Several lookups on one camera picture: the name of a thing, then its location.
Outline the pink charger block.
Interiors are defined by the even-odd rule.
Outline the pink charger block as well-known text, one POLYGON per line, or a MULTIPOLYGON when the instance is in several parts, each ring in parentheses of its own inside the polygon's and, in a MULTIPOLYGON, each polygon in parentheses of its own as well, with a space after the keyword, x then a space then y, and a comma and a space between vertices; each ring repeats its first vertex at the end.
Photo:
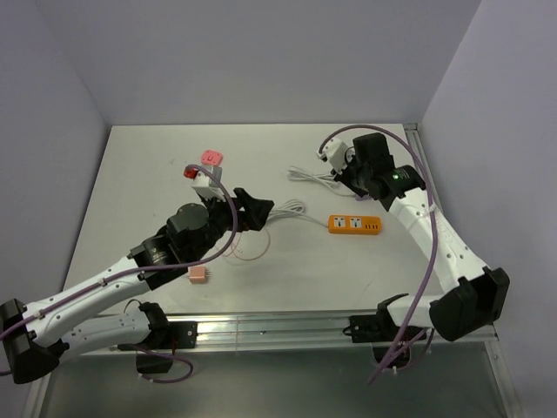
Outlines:
POLYGON ((210 278, 210 271, 206 266, 192 266, 188 270, 188 280, 193 285, 206 284, 210 278))

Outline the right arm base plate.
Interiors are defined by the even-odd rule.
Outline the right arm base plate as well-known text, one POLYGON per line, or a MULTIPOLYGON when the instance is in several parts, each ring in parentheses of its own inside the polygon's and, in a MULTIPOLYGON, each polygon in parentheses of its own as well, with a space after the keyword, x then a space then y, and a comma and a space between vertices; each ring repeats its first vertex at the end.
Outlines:
POLYGON ((352 315, 349 325, 342 330, 352 343, 393 342, 399 327, 381 314, 352 315))

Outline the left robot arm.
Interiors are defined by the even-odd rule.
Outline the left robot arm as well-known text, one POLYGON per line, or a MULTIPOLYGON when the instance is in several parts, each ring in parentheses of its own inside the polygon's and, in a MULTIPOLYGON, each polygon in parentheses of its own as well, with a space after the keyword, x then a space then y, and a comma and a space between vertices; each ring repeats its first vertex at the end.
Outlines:
POLYGON ((170 340, 159 304, 142 302, 120 315, 101 313, 158 289, 212 259, 223 236, 260 231, 274 207, 242 188, 234 197, 181 206, 153 236, 92 278, 43 300, 1 305, 1 342, 16 384, 38 380, 63 361, 109 346, 153 350, 170 340))

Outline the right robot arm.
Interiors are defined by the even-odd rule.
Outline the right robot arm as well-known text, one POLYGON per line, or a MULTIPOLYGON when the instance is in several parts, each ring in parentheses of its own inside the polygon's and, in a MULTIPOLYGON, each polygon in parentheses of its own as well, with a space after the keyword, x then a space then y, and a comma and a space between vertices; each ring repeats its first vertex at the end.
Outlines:
POLYGON ((416 295, 381 302, 376 320, 381 336, 396 339, 410 326, 432 328, 456 341, 500 317, 508 274, 469 248, 434 204, 422 175, 411 165, 395 164, 383 134, 359 136, 351 145, 331 138, 320 157, 331 165, 335 181, 378 201, 406 229, 429 259, 427 275, 439 280, 440 295, 427 296, 420 287, 416 295))

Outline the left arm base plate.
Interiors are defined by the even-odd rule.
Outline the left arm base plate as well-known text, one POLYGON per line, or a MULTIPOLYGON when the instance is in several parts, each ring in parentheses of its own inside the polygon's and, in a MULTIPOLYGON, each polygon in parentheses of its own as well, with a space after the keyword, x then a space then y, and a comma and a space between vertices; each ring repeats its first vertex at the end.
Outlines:
POLYGON ((196 321, 171 321, 165 329, 152 331, 149 326, 137 327, 131 341, 117 344, 120 351, 131 351, 135 345, 148 350, 192 349, 196 346, 198 323, 196 321))

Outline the orange power strip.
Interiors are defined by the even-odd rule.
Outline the orange power strip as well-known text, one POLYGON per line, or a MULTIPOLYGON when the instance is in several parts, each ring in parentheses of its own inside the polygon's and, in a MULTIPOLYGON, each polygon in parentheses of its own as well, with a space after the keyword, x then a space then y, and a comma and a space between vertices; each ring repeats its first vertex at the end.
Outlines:
POLYGON ((342 235, 378 235, 382 232, 381 219, 375 216, 331 215, 327 231, 342 235))

